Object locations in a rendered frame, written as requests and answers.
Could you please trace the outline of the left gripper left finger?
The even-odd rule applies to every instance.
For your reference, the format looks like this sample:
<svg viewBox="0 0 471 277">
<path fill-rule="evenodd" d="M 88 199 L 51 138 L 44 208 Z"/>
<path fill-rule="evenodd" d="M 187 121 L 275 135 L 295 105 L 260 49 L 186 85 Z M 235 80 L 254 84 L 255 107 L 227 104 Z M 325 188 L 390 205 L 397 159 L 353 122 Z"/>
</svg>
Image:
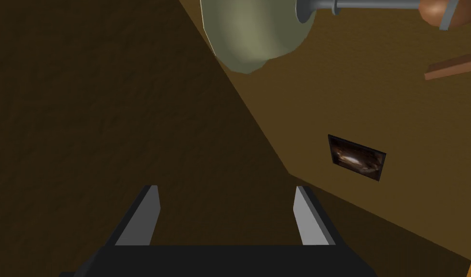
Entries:
<svg viewBox="0 0 471 277">
<path fill-rule="evenodd" d="M 144 186 L 105 243 L 106 246 L 149 245 L 160 214 L 157 186 Z"/>
</svg>

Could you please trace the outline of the dark framed wall picture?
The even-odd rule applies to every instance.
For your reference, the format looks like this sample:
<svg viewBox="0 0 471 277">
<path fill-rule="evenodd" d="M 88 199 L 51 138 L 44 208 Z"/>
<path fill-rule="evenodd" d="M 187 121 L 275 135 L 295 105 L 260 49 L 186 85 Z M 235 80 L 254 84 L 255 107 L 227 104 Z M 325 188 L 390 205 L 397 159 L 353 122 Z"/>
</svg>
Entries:
<svg viewBox="0 0 471 277">
<path fill-rule="evenodd" d="M 380 181 L 386 153 L 333 135 L 327 136 L 333 164 Z"/>
</svg>

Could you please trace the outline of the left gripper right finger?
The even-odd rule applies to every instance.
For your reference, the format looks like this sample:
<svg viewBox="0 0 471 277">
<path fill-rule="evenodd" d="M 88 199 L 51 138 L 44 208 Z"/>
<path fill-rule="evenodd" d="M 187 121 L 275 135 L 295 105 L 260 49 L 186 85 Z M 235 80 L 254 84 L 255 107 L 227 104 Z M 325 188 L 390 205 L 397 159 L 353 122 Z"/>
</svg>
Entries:
<svg viewBox="0 0 471 277">
<path fill-rule="evenodd" d="M 335 245 L 304 187 L 296 188 L 293 213 L 303 245 Z"/>
</svg>

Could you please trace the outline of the olive green lamp shade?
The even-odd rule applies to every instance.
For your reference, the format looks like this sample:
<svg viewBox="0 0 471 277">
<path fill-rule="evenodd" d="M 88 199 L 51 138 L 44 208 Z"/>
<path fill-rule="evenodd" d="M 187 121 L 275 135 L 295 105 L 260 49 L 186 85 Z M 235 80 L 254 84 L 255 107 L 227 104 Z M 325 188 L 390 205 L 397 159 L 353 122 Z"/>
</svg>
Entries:
<svg viewBox="0 0 471 277">
<path fill-rule="evenodd" d="M 251 74 L 268 60 L 293 52 L 315 18 L 301 23 L 297 0 L 200 0 L 204 33 L 229 70 Z"/>
</svg>

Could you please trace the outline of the orange brown round object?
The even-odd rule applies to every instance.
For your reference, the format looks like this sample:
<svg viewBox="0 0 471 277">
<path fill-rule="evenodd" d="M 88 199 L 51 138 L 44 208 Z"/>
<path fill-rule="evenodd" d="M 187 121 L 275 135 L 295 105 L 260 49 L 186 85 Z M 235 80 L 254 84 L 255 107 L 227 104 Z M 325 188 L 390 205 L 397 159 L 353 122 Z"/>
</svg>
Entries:
<svg viewBox="0 0 471 277">
<path fill-rule="evenodd" d="M 471 0 L 420 0 L 422 19 L 440 30 L 471 23 Z"/>
</svg>

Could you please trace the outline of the grey metal lamp pole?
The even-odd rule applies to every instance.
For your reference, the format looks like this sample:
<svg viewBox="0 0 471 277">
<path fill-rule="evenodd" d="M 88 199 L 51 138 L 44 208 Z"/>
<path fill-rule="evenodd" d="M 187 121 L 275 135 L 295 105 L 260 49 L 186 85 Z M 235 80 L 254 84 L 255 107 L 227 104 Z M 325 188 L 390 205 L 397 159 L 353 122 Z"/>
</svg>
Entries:
<svg viewBox="0 0 471 277">
<path fill-rule="evenodd" d="M 416 10 L 421 0 L 296 0 L 296 17 L 301 23 L 307 22 L 311 15 L 322 9 L 329 9 L 338 15 L 346 9 L 401 9 Z"/>
</svg>

